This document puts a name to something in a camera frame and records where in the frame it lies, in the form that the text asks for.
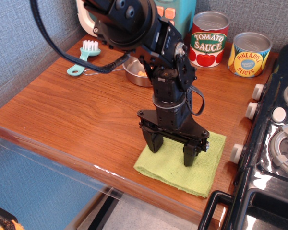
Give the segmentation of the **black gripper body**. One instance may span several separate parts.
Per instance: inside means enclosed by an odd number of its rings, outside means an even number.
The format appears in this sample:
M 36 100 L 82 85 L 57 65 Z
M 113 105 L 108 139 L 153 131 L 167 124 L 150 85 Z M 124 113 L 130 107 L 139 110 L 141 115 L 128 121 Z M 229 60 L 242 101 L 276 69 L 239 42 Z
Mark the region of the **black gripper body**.
M 155 110 L 140 110 L 140 128 L 160 128 L 160 134 L 174 141 L 199 146 L 201 151 L 209 148 L 209 132 L 200 126 L 192 117 L 192 91 L 183 93 L 173 103 L 166 103 L 153 96 Z

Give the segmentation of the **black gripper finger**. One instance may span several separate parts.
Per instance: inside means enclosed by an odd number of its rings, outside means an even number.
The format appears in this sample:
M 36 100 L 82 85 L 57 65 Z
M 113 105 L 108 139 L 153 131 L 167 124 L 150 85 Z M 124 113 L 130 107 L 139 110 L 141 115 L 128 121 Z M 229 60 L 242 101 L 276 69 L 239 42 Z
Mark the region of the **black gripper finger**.
M 183 147 L 184 154 L 184 165 L 186 167 L 192 166 L 194 159 L 201 152 L 201 148 L 199 146 L 195 146 L 191 143 L 186 143 Z
M 160 134 L 160 128 L 149 128 L 149 127 L 142 127 L 143 137 L 149 147 L 149 149 L 156 153 L 163 145 L 163 135 Z

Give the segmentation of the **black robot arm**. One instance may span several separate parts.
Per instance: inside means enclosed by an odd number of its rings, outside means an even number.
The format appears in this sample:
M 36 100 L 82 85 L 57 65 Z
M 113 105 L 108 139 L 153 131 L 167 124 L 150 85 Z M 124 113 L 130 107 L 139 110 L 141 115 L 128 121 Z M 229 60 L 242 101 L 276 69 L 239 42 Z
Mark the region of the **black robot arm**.
M 140 110 L 140 128 L 152 152 L 164 138 L 183 144 L 184 165 L 209 147 L 209 132 L 193 119 L 196 69 L 178 30 L 161 18 L 152 0 L 86 0 L 94 32 L 109 47 L 136 57 L 153 86 L 154 110 Z

